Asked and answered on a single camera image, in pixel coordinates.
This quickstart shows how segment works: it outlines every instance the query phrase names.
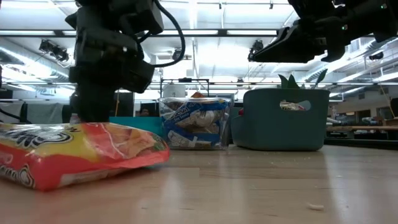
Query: chip bag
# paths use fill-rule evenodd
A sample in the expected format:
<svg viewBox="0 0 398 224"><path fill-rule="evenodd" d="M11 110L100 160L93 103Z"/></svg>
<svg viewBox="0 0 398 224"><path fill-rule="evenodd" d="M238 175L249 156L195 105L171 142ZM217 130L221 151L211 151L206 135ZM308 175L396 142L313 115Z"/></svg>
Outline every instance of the chip bag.
<svg viewBox="0 0 398 224"><path fill-rule="evenodd" d="M0 124L0 176L53 190L166 162L159 136L113 123Z"/></svg>

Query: wooden surface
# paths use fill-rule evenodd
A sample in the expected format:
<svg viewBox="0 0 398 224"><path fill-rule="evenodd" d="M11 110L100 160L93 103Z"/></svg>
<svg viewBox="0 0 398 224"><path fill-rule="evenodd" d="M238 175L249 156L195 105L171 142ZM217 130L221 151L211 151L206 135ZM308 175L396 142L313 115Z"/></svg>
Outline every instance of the wooden surface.
<svg viewBox="0 0 398 224"><path fill-rule="evenodd" d="M384 130L398 131L398 126L335 126L327 127L327 131Z"/></svg>
<svg viewBox="0 0 398 224"><path fill-rule="evenodd" d="M398 152L173 151L167 165L49 193L0 181L0 198L2 224L396 224Z"/></svg>

